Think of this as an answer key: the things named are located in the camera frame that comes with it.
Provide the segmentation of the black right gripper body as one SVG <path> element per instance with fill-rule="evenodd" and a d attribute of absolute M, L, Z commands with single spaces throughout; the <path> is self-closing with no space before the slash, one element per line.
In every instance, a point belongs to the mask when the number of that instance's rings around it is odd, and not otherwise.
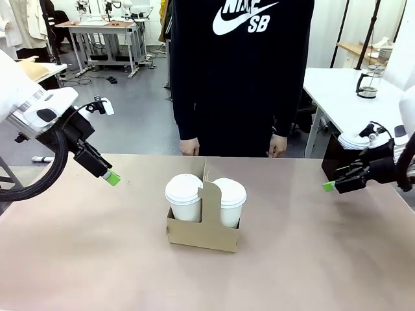
<path fill-rule="evenodd" d="M 379 184 L 387 184 L 396 181 L 394 147 L 394 140 L 389 139 L 381 146 L 364 149 L 364 162 L 366 163 L 364 184 L 371 180 L 374 180 Z"/>

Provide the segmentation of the person's right hand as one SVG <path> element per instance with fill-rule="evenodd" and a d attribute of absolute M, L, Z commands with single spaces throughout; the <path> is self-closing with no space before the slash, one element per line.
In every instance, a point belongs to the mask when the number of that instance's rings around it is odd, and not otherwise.
<path fill-rule="evenodd" d="M 180 150 L 183 156 L 198 156 L 200 144 L 197 138 L 180 141 Z"/>

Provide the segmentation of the person's left hand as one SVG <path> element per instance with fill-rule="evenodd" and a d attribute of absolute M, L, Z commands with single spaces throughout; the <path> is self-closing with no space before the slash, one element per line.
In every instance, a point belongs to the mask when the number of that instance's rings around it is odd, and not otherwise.
<path fill-rule="evenodd" d="M 279 158 L 287 150 L 287 138 L 273 134 L 268 150 L 269 158 Z"/>

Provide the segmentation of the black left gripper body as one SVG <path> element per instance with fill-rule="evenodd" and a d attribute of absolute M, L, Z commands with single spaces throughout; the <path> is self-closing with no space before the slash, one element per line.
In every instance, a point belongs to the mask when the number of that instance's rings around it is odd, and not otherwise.
<path fill-rule="evenodd" d="M 80 146 L 95 132 L 90 121 L 79 112 L 74 112 L 64 121 L 62 130 L 65 135 L 68 150 L 77 153 Z"/>

